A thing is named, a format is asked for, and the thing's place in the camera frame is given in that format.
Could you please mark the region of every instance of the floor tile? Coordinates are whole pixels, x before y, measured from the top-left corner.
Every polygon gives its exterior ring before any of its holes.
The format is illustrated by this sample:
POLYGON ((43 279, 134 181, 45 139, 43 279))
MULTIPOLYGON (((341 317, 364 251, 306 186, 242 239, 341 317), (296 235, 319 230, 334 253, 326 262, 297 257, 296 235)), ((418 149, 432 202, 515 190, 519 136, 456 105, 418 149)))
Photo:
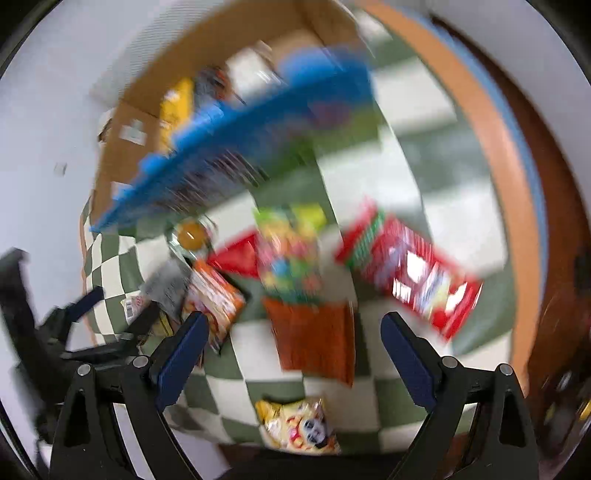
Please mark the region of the floor tile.
POLYGON ((390 427, 379 432, 379 444, 383 452, 403 452, 413 442, 423 422, 390 427))
POLYGON ((200 408, 190 408, 191 418, 206 432, 222 443, 232 443, 232 438, 226 433, 221 415, 215 415, 200 408))
POLYGON ((490 178, 480 142, 463 118, 398 140, 423 195, 490 178))
POLYGON ((504 224, 489 180, 423 196, 435 246, 468 272, 499 271, 507 260, 504 224))
POLYGON ((225 417, 222 417, 222 424, 234 443, 264 444, 258 426, 248 425, 225 417))
POLYGON ((376 101, 397 135, 456 121, 452 100, 418 58, 378 70, 372 78, 376 101))
POLYGON ((126 253, 135 245, 135 238, 133 236, 119 237, 119 255, 126 253))
POLYGON ((351 223, 367 201, 386 211, 418 209, 421 196, 396 137, 388 127, 380 142, 366 142, 319 159, 319 167, 335 217, 351 223))
POLYGON ((88 278, 90 279, 90 281, 92 283, 92 288, 103 286, 102 269, 101 268, 97 268, 96 270, 93 270, 90 277, 88 277, 88 278))
POLYGON ((119 253, 119 236, 118 235, 102 235, 102 242, 100 243, 100 254, 103 262, 117 256, 119 253))
POLYGON ((107 312, 107 306, 104 300, 95 305, 95 320, 98 327, 97 333, 103 335, 112 335, 114 333, 113 325, 109 320, 109 313, 107 312))
MULTIPOLYGON (((107 312, 109 312, 109 320, 113 326, 113 333, 122 333, 127 328, 125 311, 123 305, 121 305, 121 300, 124 299, 124 294, 105 299, 105 306, 107 312)), ((101 330, 101 333, 105 335, 107 332, 101 330)))
POLYGON ((343 455, 372 454, 380 451, 378 432, 336 432, 343 455))
POLYGON ((351 272, 335 261, 335 253, 343 244, 338 225, 329 225, 319 236, 320 276, 322 278, 321 297, 324 301, 348 301, 357 304, 355 285, 351 272))
POLYGON ((166 237, 164 236, 138 242, 135 250, 139 272, 144 281, 148 280, 152 273, 162 266, 170 256, 166 237))
POLYGON ((85 223, 84 223, 84 242, 85 242, 85 250, 88 250, 90 248, 90 246, 92 245, 92 242, 95 241, 95 238, 92 236, 92 233, 90 233, 90 219, 86 219, 85 223))
POLYGON ((213 414, 219 413, 206 377, 189 375, 183 392, 187 407, 201 408, 213 414))
POLYGON ((457 359, 466 368, 494 370, 511 359, 511 331, 457 359))
POLYGON ((214 248, 222 247, 243 232, 255 229, 255 208, 256 204, 252 195, 243 192, 209 210, 207 216, 217 226, 217 232, 213 238, 214 248))
POLYGON ((117 255, 103 262, 100 266, 100 273, 106 299, 125 293, 121 284, 119 257, 117 255))
POLYGON ((119 272, 121 273, 121 286, 126 293, 139 290, 144 283, 139 271, 135 247, 119 255, 119 272))
POLYGON ((230 378, 241 380, 242 374, 234 353, 231 334, 222 346, 222 351, 218 355, 207 345, 204 350, 203 369, 211 377, 230 378))
POLYGON ((301 372, 283 371, 269 320, 245 322, 232 328, 232 345, 245 380, 289 380, 301 372))
POLYGON ((355 14, 359 29, 371 53, 370 64, 380 69, 416 58, 417 53, 396 34, 366 12, 355 14))
POLYGON ((458 355, 465 355, 492 342, 509 332, 515 323, 515 287, 511 264, 483 280, 476 307, 452 339, 453 351, 458 355))
POLYGON ((203 427, 193 420, 188 409, 180 405, 169 405, 166 407, 164 409, 164 418, 169 424, 172 424, 178 429, 189 430, 191 432, 203 430, 203 427))
POLYGON ((298 168, 252 192, 258 208, 302 203, 318 203, 324 210, 327 223, 335 223, 330 200, 316 163, 298 168))
POLYGON ((359 314, 368 344, 369 362, 375 378, 399 378, 398 371, 388 355, 381 337, 381 323, 384 315, 398 312, 415 335, 425 338, 439 355, 451 355, 452 346, 446 342, 427 322, 394 298, 383 298, 360 304, 359 314))
POLYGON ((326 417, 335 430, 374 432, 378 430, 373 380, 355 379, 349 388, 337 380, 305 378, 306 396, 326 401, 326 417))
POLYGON ((100 251, 100 244, 102 243, 102 240, 103 236, 99 234, 99 236, 96 237, 95 242, 92 244, 92 249, 90 250, 92 254, 92 270, 99 268, 100 264, 103 262, 100 251))
POLYGON ((243 380, 226 380, 210 376, 206 378, 222 417, 258 425, 255 409, 243 380))
POLYGON ((368 346, 363 332, 361 315, 355 313, 355 378, 369 377, 371 367, 369 364, 368 346))
POLYGON ((86 251, 84 257, 84 275, 89 276, 92 273, 92 247, 86 251))
POLYGON ((413 403, 402 379, 376 380, 375 388, 382 427, 400 427, 423 421, 427 416, 424 408, 413 403))
POLYGON ((253 406, 259 400, 292 403, 306 396, 302 380, 285 380, 281 382, 248 381, 246 387, 253 406))

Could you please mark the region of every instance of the blue gripper pad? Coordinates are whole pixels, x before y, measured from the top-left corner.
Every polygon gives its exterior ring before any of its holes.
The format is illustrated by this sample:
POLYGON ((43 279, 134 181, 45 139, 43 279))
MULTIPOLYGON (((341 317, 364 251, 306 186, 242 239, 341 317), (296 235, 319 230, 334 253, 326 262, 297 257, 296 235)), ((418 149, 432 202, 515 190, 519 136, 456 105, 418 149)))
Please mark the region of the blue gripper pad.
MULTIPOLYGON (((192 323, 192 325, 189 326, 174 351, 168 356, 158 374, 156 408, 159 411, 163 411, 165 407, 174 404, 178 400, 185 382, 209 339, 209 323, 203 313, 194 312, 187 318, 185 324, 187 322, 192 323)), ((175 336, 181 333, 182 330, 181 327, 175 336)))
POLYGON ((381 333, 382 343, 413 402, 431 412, 436 403, 433 385, 437 379, 425 366, 415 347, 419 341, 425 342, 430 349, 432 347, 425 339, 416 337, 396 312, 388 313, 382 318, 381 333))

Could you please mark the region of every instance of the green and white checkered floor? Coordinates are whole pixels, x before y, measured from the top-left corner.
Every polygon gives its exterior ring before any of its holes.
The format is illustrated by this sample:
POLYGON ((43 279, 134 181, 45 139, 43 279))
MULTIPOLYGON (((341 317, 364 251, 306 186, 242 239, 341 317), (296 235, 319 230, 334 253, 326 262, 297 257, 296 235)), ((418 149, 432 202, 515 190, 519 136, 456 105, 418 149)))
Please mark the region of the green and white checkered floor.
MULTIPOLYGON (((252 301, 222 355, 206 349, 204 370, 193 371, 178 403, 167 409, 174 427, 220 442, 263 444, 256 401, 321 395, 345 453, 405 449, 425 414, 412 403, 379 337, 382 316, 391 310, 401 311, 439 353, 456 355, 466 366, 494 369, 509 360, 514 284, 486 158, 453 99, 414 52, 369 17, 360 20, 376 55, 374 88, 385 119, 379 142, 330 154, 317 151, 317 165, 243 193, 208 213, 219 226, 216 245, 221 245, 254 226, 255 207, 303 202, 323 206, 329 220, 320 239, 325 296, 359 305, 353 388, 282 372, 260 302, 260 283, 234 277, 252 294, 252 301), (378 296, 332 261, 339 226, 355 217, 365 198, 375 199, 484 279, 475 311, 448 345, 396 301, 378 296)), ((169 253, 164 236, 147 238, 141 228, 135 236, 90 233, 88 208, 83 212, 86 288, 102 286, 106 299, 90 313, 89 322, 97 341, 104 343, 115 340, 127 325, 121 300, 135 294, 169 253)), ((158 342, 148 341, 148 353, 158 342)), ((461 428, 470 425, 471 414, 467 409, 461 428)))

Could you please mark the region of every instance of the yellow chip bag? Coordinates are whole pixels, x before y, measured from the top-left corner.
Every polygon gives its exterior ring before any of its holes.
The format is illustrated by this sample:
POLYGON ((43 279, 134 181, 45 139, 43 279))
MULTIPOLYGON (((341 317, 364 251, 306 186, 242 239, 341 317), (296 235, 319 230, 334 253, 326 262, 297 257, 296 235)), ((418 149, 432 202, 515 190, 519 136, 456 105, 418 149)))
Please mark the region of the yellow chip bag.
POLYGON ((188 123, 192 115, 193 81, 185 78, 166 92, 160 103, 160 153, 170 153, 173 133, 188 123))
POLYGON ((255 410, 276 448, 306 455, 340 452, 336 436, 324 418, 321 398, 284 405, 259 400, 255 410))

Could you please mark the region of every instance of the chip bag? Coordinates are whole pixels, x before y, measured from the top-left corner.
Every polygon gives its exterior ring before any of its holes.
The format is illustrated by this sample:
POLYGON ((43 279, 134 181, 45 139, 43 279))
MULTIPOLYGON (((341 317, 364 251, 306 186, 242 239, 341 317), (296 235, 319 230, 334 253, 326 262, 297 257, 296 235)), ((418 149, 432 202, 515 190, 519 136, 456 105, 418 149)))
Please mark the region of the chip bag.
POLYGON ((230 285, 214 268, 198 259, 181 314, 186 320, 192 312, 202 312, 209 321, 209 345, 220 353, 236 316, 245 305, 242 293, 230 285))
POLYGON ((318 232, 322 207, 294 205, 255 212, 258 274, 267 292, 283 301, 315 300, 321 289, 318 232))
POLYGON ((481 281, 375 205, 345 232, 336 259, 413 309, 447 340, 462 327, 482 288, 481 281))
POLYGON ((289 404, 259 400, 255 410, 276 448, 307 455, 339 453, 339 444, 326 423, 322 404, 320 398, 289 404))

